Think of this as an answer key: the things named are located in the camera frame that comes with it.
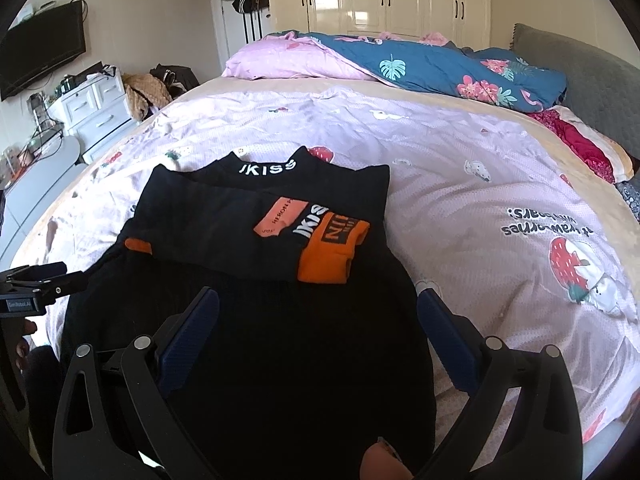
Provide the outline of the person's left hand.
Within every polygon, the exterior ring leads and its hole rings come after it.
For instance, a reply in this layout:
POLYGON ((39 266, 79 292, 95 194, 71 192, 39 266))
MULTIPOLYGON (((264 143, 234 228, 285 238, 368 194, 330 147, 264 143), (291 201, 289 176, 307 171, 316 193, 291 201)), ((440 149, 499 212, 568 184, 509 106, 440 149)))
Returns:
POLYGON ((15 347, 15 365, 21 373, 28 370, 28 356, 30 352, 29 337, 32 336, 36 331, 37 325, 31 320, 25 318, 23 323, 22 336, 17 341, 15 347))

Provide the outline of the person's right hand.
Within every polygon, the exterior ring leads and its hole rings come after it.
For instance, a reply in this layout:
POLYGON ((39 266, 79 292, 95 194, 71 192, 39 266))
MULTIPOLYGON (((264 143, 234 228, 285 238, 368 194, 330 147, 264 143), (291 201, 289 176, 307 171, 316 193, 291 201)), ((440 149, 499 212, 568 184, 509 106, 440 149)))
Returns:
POLYGON ((412 472, 404 465, 395 449, 382 437, 378 437, 363 454, 360 464, 360 480, 411 480, 412 472))

